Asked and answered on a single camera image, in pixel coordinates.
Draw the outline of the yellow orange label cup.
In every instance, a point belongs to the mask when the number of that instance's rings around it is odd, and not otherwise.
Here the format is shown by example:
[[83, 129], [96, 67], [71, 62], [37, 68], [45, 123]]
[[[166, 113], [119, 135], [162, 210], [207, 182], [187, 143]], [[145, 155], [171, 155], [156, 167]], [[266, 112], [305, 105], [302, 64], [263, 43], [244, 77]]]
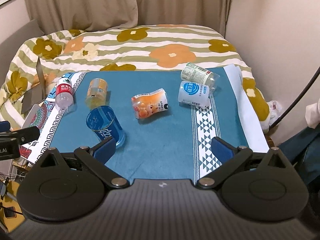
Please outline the yellow orange label cup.
[[85, 104], [89, 109], [105, 105], [108, 84], [104, 79], [93, 79], [88, 87]]

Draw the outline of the red label clear cup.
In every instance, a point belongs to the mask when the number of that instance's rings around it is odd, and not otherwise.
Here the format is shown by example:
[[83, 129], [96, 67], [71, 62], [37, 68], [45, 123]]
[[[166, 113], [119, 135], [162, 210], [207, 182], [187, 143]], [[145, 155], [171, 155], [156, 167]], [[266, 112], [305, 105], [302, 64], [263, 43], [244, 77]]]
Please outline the red label clear cup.
[[55, 105], [58, 110], [67, 110], [74, 103], [72, 83], [67, 77], [62, 77], [56, 84]]

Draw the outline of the orange cartoon label cup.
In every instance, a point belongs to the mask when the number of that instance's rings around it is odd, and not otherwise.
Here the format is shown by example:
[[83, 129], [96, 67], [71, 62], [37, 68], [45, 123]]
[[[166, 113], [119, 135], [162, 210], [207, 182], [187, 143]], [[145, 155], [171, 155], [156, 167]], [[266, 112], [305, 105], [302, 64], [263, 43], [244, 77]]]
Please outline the orange cartoon label cup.
[[136, 119], [145, 119], [169, 108], [167, 94], [163, 88], [151, 93], [138, 94], [131, 98]]

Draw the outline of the white blue label cup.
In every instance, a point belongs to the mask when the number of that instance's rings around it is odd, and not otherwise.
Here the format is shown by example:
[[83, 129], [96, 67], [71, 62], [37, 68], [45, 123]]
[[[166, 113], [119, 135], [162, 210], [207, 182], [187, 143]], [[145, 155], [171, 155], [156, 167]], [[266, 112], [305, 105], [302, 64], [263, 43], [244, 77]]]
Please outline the white blue label cup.
[[178, 92], [178, 102], [204, 108], [210, 104], [209, 92], [207, 85], [182, 81]]

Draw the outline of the grey open laptop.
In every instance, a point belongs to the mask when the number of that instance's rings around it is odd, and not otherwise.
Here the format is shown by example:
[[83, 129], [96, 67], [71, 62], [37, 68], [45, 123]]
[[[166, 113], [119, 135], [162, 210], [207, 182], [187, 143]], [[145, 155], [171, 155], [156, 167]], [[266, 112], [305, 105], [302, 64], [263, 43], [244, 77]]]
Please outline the grey open laptop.
[[22, 100], [22, 114], [29, 112], [33, 105], [42, 102], [46, 98], [46, 82], [40, 59], [37, 60], [36, 71], [39, 83], [25, 92]]

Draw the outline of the teal patterned mat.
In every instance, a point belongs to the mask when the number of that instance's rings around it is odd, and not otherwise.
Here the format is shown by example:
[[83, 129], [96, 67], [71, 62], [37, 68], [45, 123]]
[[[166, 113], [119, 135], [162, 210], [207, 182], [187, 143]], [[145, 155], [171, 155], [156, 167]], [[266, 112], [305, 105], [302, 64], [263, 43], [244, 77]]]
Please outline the teal patterned mat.
[[[92, 147], [98, 136], [86, 125], [89, 108], [85, 98], [96, 77], [108, 83], [107, 103], [125, 132], [124, 144], [106, 159], [106, 166], [129, 181], [135, 179], [191, 179], [196, 181], [218, 168], [224, 157], [212, 152], [211, 140], [220, 137], [232, 146], [247, 146], [265, 153], [268, 145], [258, 117], [243, 88], [240, 68], [215, 68], [217, 88], [206, 108], [179, 103], [180, 72], [111, 71], [68, 73], [75, 99], [72, 112], [59, 112], [55, 94], [49, 93], [34, 117], [41, 134], [25, 144], [21, 155], [35, 163], [53, 146], [72, 152]], [[136, 119], [131, 98], [163, 88], [169, 107], [146, 119]]]

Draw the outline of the white plastic bag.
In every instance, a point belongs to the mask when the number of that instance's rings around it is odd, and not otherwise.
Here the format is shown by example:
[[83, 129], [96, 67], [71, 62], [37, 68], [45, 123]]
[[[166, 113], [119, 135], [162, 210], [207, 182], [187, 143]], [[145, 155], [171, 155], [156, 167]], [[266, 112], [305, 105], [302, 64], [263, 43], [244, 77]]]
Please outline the white plastic bag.
[[270, 120], [272, 122], [276, 121], [282, 114], [282, 106], [276, 100], [271, 100], [267, 102], [269, 109], [270, 109]]

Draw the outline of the white garment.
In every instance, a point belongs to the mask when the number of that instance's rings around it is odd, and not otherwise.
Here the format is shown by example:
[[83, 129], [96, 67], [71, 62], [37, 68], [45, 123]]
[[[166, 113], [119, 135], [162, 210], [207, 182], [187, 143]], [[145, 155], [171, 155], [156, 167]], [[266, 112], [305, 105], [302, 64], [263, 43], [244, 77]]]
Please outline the white garment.
[[305, 109], [305, 119], [308, 127], [315, 129], [320, 122], [319, 102], [307, 105]]

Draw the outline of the floral striped bed quilt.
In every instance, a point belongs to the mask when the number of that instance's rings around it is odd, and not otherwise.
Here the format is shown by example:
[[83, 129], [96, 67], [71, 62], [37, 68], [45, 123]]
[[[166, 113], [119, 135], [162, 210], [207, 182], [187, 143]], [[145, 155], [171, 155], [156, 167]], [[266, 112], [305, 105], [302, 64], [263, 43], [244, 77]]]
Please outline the floral striped bed quilt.
[[1, 83], [1, 120], [24, 124], [24, 93], [39, 83], [41, 63], [47, 90], [68, 72], [84, 70], [181, 70], [189, 62], [202, 68], [238, 66], [246, 92], [264, 131], [271, 113], [251, 68], [217, 31], [199, 25], [158, 24], [86, 32], [72, 29], [32, 37], [13, 51]]

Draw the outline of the beige curtain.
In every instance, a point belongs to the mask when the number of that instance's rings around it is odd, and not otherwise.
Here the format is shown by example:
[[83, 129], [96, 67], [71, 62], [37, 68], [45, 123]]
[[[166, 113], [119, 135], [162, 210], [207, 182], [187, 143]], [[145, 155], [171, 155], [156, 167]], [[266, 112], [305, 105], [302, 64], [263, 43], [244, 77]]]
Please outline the beige curtain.
[[152, 24], [193, 24], [225, 33], [230, 0], [25, 0], [47, 34]]

